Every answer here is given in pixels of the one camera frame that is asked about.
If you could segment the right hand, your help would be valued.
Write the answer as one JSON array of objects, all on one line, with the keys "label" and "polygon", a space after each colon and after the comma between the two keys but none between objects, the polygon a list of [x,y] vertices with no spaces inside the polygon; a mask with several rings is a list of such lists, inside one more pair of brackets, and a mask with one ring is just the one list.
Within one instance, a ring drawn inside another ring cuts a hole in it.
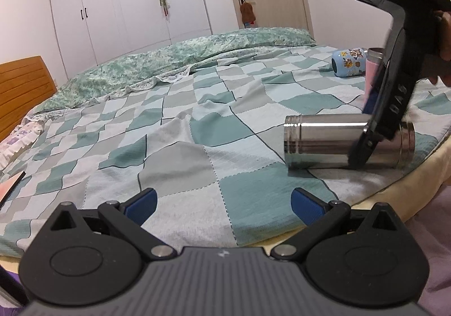
[{"label": "right hand", "polygon": [[[441,19],[442,19],[442,40],[441,40],[441,51],[440,56],[441,58],[446,61],[450,62],[451,58],[451,38],[450,38],[450,13],[449,12],[440,12],[439,13]],[[450,76],[447,75],[441,75],[439,77],[445,86],[450,87],[451,81]],[[430,77],[429,81],[436,85],[438,82],[438,77]]]}]

